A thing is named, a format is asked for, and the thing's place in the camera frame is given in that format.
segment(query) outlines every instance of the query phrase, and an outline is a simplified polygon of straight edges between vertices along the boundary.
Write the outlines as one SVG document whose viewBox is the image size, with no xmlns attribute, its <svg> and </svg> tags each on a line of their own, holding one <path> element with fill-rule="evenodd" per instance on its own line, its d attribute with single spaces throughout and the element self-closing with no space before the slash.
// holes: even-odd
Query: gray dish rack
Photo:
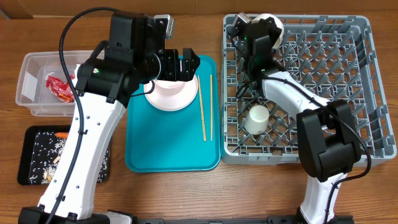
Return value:
<svg viewBox="0 0 398 224">
<path fill-rule="evenodd" d="M 252 19 L 258 15 L 250 14 Z M 370 23 L 363 16 L 276 15 L 284 24 L 284 39 L 275 60 L 292 77 L 319 96 L 349 101 L 356 129 L 378 165 L 397 154 Z M 226 33 L 235 14 L 224 17 L 221 100 L 222 160 L 227 164 L 277 165 L 299 163 L 295 120 L 274 102 L 248 90 L 240 100 L 236 90 L 245 82 L 242 55 Z M 243 42 L 234 40 L 238 46 Z M 265 133 L 253 136 L 242 126 L 257 104 L 270 111 Z M 366 166 L 363 154 L 355 166 Z"/>
</svg>

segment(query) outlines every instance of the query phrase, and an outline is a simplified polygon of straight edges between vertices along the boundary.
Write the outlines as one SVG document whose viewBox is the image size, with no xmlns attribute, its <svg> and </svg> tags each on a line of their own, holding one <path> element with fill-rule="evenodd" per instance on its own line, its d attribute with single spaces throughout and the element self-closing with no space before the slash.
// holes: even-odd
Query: red packet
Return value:
<svg viewBox="0 0 398 224">
<path fill-rule="evenodd" d="M 70 74 L 70 78 L 74 79 L 74 74 Z M 47 87 L 55 96 L 57 96 L 64 103 L 73 103 L 75 99 L 69 84 L 64 83 L 59 78 L 47 75 L 45 87 Z"/>
</svg>

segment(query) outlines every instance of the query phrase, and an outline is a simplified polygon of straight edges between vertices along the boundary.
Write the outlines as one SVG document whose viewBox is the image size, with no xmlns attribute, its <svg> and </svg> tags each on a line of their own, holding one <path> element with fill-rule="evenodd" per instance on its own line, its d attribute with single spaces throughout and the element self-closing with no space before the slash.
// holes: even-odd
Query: chopstick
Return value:
<svg viewBox="0 0 398 224">
<path fill-rule="evenodd" d="M 210 75 L 210 139 L 213 140 L 213 75 Z"/>
<path fill-rule="evenodd" d="M 205 116 L 203 115 L 203 102 L 202 102 L 202 99 L 201 99 L 200 77 L 198 77 L 198 86 L 199 86 L 199 100 L 200 100 L 201 126 L 202 126 L 202 128 L 203 128 L 203 140 L 206 141 Z"/>
</svg>

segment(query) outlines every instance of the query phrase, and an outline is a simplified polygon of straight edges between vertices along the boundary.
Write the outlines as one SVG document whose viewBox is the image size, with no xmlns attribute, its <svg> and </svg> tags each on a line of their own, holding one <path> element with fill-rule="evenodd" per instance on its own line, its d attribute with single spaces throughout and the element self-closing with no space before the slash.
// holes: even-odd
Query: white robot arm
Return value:
<svg viewBox="0 0 398 224">
<path fill-rule="evenodd" d="M 320 97 L 311 91 L 307 90 L 304 86 L 297 83 L 289 72 L 276 72 L 269 77 L 281 78 L 293 83 L 295 86 L 299 87 L 310 95 L 314 100 L 326 106 L 329 100 Z M 264 97 L 277 103 L 283 110 L 285 110 L 289 116 L 295 118 L 298 113 L 304 110 L 316 110 L 319 106 L 315 105 L 309 101 L 305 96 L 299 93 L 295 88 L 291 87 L 286 83 L 282 83 L 276 80 L 264 79 L 262 81 L 262 90 Z"/>
<path fill-rule="evenodd" d="M 179 59 L 178 50 L 165 49 L 164 40 L 172 37 L 174 29 L 171 16 L 152 18 L 98 7 L 78 14 L 64 30 L 60 58 L 65 74 L 68 75 L 68 71 L 62 57 L 62 45 L 68 26 L 80 16 L 98 10 L 115 12 L 109 41 L 100 42 L 90 58 L 76 68 L 76 83 L 68 80 L 76 99 L 70 134 L 50 185 L 37 207 L 22 209 L 20 224 L 135 224 L 136 218 L 129 214 L 93 213 L 95 186 L 106 147 L 140 83 L 155 78 L 187 82 L 192 80 L 199 67 L 200 59 L 192 49 L 183 49 L 183 59 Z M 97 58 L 103 49 L 104 59 Z M 80 131 L 82 115 L 84 131 Z M 81 138 L 80 150 L 74 160 L 78 138 Z"/>
<path fill-rule="evenodd" d="M 344 130 L 340 125 L 331 125 L 336 121 L 330 119 L 325 111 L 325 108 L 335 111 L 339 118 L 345 119 L 354 128 L 351 110 L 345 101 L 330 102 L 312 93 L 273 60 L 274 49 L 279 47 L 283 33 L 283 24 L 276 16 L 261 14 L 251 20 L 244 13 L 239 13 L 227 36 L 232 42 L 235 36 L 244 41 L 243 67 L 249 81 L 254 83 L 252 88 L 297 120 L 299 157 L 309 174 L 305 199 L 297 215 L 302 223 L 322 224 L 326 215 L 327 221 L 335 216 L 333 207 L 338 190 L 333 189 L 333 184 L 344 179 L 359 160 L 359 142 L 349 134 L 342 134 Z M 241 93 L 243 89 L 237 91 L 237 98 L 244 95 Z M 326 126 L 337 128 L 335 135 L 325 139 L 322 129 Z M 333 195 L 327 209 L 331 192 Z"/>
</svg>

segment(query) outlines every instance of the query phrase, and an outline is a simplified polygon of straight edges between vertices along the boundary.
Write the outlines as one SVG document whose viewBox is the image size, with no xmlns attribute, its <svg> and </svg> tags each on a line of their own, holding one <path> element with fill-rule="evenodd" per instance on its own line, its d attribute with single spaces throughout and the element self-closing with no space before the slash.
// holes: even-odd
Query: wooden table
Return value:
<svg viewBox="0 0 398 224">
<path fill-rule="evenodd" d="M 392 125 L 398 133 L 398 13 L 396 11 L 330 12 L 362 14 L 371 21 Z M 223 15 L 176 16 L 167 48 L 191 47 L 206 54 L 220 70 Z M 68 19 L 0 21 L 0 222 L 16 223 L 23 206 L 36 205 L 46 186 L 21 186 L 17 171 L 25 130 L 32 125 L 70 124 L 70 118 L 40 118 L 15 104 L 16 84 L 25 54 L 58 50 Z M 65 50 L 91 50 L 109 37 L 109 17 L 80 19 L 70 29 Z M 126 117 L 112 141 L 109 181 L 97 185 L 95 211 L 122 210 L 138 217 L 238 218 L 294 214 L 303 200 L 307 175 L 298 164 L 229 166 L 210 172 L 135 174 L 124 164 Z M 337 214 L 358 223 L 398 222 L 398 158 L 377 166 L 366 178 L 343 184 Z M 362 172 L 355 169 L 350 175 Z"/>
</svg>

